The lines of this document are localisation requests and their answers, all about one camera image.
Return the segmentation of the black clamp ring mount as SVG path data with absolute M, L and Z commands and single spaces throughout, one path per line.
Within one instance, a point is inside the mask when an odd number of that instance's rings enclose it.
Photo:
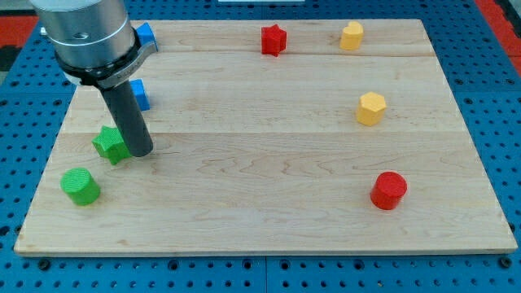
M 127 81 L 143 65 L 148 56 L 158 52 L 152 43 L 140 45 L 136 29 L 134 29 L 134 37 L 135 45 L 126 55 L 102 67 L 75 68 L 65 63 L 57 53 L 55 58 L 71 83 L 109 89 Z

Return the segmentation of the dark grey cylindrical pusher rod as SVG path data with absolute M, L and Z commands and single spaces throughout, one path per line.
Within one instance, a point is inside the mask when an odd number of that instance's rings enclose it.
M 153 142 L 131 84 L 125 81 L 100 92 L 129 153 L 136 157 L 150 154 Z

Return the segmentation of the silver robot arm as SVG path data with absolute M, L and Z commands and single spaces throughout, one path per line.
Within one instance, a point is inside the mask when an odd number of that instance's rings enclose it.
M 55 48 L 55 58 L 76 85 L 97 88 L 133 156 L 153 150 L 153 142 L 129 78 L 154 41 L 141 42 L 121 0 L 31 0 Z

